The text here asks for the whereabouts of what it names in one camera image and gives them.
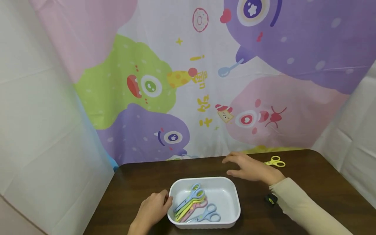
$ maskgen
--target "hand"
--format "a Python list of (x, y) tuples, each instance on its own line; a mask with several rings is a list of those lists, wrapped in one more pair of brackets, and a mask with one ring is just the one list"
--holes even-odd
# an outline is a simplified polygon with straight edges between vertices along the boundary
[(227, 162), (236, 163), (240, 167), (240, 170), (227, 171), (227, 174), (233, 177), (250, 181), (262, 181), (269, 186), (285, 178), (279, 170), (257, 161), (244, 153), (231, 152), (222, 160), (222, 163)]
[(172, 205), (173, 197), (168, 196), (167, 190), (160, 193), (152, 193), (142, 203), (132, 222), (128, 235), (144, 235), (150, 228), (158, 223)]

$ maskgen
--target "green scissors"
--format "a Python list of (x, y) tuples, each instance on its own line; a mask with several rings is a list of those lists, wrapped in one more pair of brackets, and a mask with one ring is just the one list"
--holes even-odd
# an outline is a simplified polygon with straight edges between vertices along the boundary
[(285, 167), (286, 163), (281, 161), (281, 158), (279, 156), (272, 156), (271, 160), (268, 162), (264, 162), (268, 166), (273, 165), (276, 167)]

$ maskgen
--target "black object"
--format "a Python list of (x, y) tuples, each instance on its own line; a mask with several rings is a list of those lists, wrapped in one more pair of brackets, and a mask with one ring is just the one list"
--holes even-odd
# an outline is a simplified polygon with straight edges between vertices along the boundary
[(264, 201), (266, 201), (266, 203), (268, 203), (271, 207), (274, 207), (277, 204), (278, 197), (272, 193), (269, 193), (264, 197)]

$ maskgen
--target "brown tabletop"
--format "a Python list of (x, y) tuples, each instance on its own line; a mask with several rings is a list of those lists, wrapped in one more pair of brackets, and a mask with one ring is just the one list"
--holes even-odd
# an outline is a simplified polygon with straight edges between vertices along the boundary
[[(376, 210), (329, 164), (312, 150), (253, 154), (259, 161), (278, 155), (286, 163), (281, 172), (297, 182), (323, 209), (354, 235), (374, 234)], [(84, 234), (127, 234), (141, 202), (153, 192), (170, 190), (181, 178), (225, 176), (236, 185), (241, 215), (231, 229), (180, 230), (167, 216), (149, 234), (307, 234), (276, 206), (263, 198), (268, 187), (226, 175), (234, 164), (222, 164), (223, 157), (122, 165), (112, 178)]]

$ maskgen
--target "white wall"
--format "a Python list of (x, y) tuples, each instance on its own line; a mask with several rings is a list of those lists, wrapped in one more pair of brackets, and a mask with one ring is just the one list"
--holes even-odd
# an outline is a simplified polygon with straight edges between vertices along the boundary
[(313, 149), (376, 208), (376, 63)]
[(28, 1), (0, 1), (0, 29), (0, 194), (47, 234), (82, 234), (113, 170)]

